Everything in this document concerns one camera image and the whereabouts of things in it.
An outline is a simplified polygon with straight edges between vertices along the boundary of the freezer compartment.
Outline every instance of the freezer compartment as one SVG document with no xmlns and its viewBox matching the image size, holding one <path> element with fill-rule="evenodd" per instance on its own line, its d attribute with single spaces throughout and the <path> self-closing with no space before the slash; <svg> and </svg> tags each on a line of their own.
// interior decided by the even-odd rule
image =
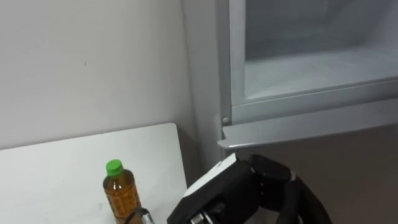
<svg viewBox="0 0 398 224">
<path fill-rule="evenodd" d="M 245 97 L 396 79 L 397 21 L 393 0 L 247 0 Z"/>
</svg>

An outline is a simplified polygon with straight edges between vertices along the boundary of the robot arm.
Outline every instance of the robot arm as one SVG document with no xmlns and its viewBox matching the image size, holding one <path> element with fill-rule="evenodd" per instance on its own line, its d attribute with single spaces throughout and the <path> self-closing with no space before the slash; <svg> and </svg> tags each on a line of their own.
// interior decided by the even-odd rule
<svg viewBox="0 0 398 224">
<path fill-rule="evenodd" d="M 322 203 L 288 167 L 262 156 L 233 154 L 195 182 L 168 224 L 243 224 L 258 208 L 279 212 L 277 224 L 331 224 Z"/>
</svg>

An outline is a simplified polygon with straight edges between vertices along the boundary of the white table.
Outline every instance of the white table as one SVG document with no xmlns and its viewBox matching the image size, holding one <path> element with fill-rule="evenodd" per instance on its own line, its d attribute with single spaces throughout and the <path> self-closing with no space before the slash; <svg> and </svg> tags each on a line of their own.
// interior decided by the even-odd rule
<svg viewBox="0 0 398 224">
<path fill-rule="evenodd" d="M 177 128 L 161 124 L 0 151 L 0 223 L 115 223 L 102 181 L 120 159 L 166 223 L 187 189 Z"/>
</svg>

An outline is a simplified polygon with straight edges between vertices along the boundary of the gray cabinet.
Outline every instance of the gray cabinet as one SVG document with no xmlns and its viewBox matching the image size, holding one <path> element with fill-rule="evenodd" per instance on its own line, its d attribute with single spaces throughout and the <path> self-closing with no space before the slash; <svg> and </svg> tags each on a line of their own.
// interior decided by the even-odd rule
<svg viewBox="0 0 398 224">
<path fill-rule="evenodd" d="M 222 149 L 398 122 L 397 1 L 204 2 L 186 11 L 188 46 L 195 65 L 193 51 L 204 45 L 192 34 L 215 37 Z M 193 4 L 185 1 L 185 9 Z M 214 34 L 201 32 L 197 19 L 213 22 Z M 209 98 L 200 94 L 194 90 L 194 98 Z"/>
</svg>

